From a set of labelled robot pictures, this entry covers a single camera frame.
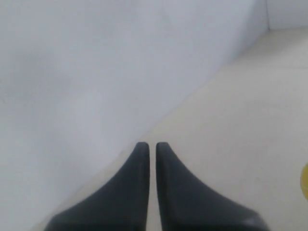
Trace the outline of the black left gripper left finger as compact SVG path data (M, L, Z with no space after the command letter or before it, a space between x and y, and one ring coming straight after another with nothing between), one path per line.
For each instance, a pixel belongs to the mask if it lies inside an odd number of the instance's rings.
M144 231L150 187L150 150L134 147L119 171L99 190L55 215L47 231Z

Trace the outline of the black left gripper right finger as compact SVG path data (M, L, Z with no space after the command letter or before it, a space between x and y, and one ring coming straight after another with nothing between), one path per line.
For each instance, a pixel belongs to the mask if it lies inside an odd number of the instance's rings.
M261 216L212 190L167 142L156 145L156 188L164 231L267 231Z

